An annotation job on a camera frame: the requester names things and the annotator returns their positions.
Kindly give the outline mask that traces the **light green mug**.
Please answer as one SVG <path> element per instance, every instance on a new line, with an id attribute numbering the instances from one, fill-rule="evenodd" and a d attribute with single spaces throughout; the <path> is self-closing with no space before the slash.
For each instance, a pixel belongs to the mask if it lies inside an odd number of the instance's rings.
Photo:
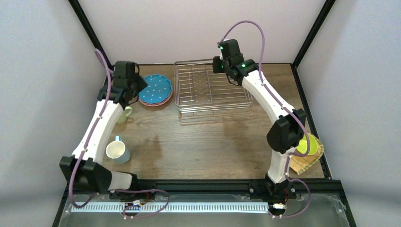
<path id="1" fill-rule="evenodd" d="M 125 107 L 125 109 L 123 110 L 122 114 L 120 115 L 120 117 L 116 121 L 116 124 L 125 123 L 127 121 L 128 117 L 131 115 L 131 113 L 132 113 L 132 107 L 130 107 L 130 106 Z"/>

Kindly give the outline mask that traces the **light blue mug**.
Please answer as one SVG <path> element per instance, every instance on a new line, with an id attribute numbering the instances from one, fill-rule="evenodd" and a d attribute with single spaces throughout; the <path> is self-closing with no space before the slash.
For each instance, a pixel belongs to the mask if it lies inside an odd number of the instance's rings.
<path id="1" fill-rule="evenodd" d="M 114 141 L 106 146 L 106 155 L 118 164 L 127 163 L 131 157 L 121 136 L 115 136 Z"/>

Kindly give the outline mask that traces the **yellow-green bowl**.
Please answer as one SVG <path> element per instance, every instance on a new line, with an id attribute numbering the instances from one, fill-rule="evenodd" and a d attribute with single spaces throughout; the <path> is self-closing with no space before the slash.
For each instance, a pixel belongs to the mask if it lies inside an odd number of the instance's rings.
<path id="1" fill-rule="evenodd" d="M 318 150 L 318 144 L 317 144 L 317 139 L 310 133 L 308 133 L 308 138 L 309 138 L 309 152 L 308 156 L 314 155 L 317 150 Z M 303 136 L 303 138 L 299 141 L 298 146 L 296 147 L 296 150 L 300 154 L 305 154 L 307 152 L 308 148 L 308 140 L 306 136 Z"/>

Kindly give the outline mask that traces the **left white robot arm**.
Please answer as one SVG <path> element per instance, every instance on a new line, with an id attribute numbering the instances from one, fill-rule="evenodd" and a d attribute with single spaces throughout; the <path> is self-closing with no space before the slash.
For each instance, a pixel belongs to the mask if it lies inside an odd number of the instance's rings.
<path id="1" fill-rule="evenodd" d="M 59 166 L 73 192 L 105 193 L 130 190 L 136 175 L 110 171 L 102 161 L 111 132 L 129 102 L 147 87 L 137 63 L 117 61 L 111 83 L 99 90 L 96 110 L 89 127 L 71 156 L 62 157 Z"/>

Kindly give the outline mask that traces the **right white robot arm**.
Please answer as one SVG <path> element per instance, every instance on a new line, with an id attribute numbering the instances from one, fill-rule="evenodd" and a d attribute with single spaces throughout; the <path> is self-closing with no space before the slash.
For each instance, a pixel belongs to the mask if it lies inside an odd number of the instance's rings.
<path id="1" fill-rule="evenodd" d="M 272 127 L 267 133 L 272 148 L 268 178 L 279 184 L 288 179 L 289 163 L 295 149 L 305 134 L 306 114 L 286 102 L 265 78 L 261 67 L 254 60 L 245 60 L 236 39 L 218 43 L 220 56 L 213 58 L 214 73 L 224 73 L 257 100 L 267 113 Z"/>

